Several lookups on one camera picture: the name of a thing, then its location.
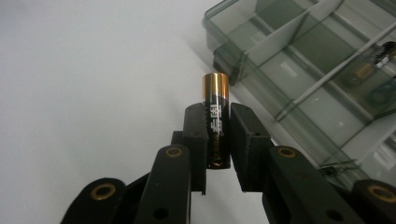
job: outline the battery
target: battery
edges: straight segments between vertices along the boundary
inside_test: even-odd
[[[205,124],[209,141],[207,145],[207,169],[228,169],[230,148],[229,126],[229,80],[222,73],[210,73],[203,78]]]

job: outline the transparent plastic organizer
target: transparent plastic organizer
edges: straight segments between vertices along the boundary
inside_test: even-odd
[[[396,186],[396,53],[374,63],[396,41],[395,15],[390,1],[240,0],[204,25],[215,68],[350,189],[369,176]]]

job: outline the white table surface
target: white table surface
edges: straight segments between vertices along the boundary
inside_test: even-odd
[[[218,2],[0,1],[0,223],[59,223],[92,181],[150,170],[214,71]],[[191,223],[267,223],[261,197],[208,171]]]

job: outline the small object in container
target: small object in container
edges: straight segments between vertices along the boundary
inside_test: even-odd
[[[228,169],[230,148],[228,146],[228,76],[211,73],[204,76],[205,124],[209,136],[207,146],[207,168]]]
[[[358,86],[368,79],[375,68],[381,68],[396,56],[396,42],[389,41],[381,46],[370,62],[360,65],[352,74],[346,77],[346,82],[351,86]]]

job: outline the brass screw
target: brass screw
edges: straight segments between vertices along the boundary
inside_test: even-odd
[[[281,147],[280,149],[277,150],[277,152],[286,158],[293,158],[296,157],[297,154],[295,153],[295,151],[291,148],[287,148],[287,147]]]
[[[182,154],[182,150],[178,147],[169,147],[166,149],[166,156],[168,157],[178,157]]]
[[[387,202],[396,203],[396,195],[387,188],[372,185],[368,188],[369,192],[373,194],[377,199]]]
[[[115,192],[116,192],[116,187],[113,184],[105,183],[96,186],[91,191],[91,198],[93,198],[96,201],[102,201],[109,198]]]

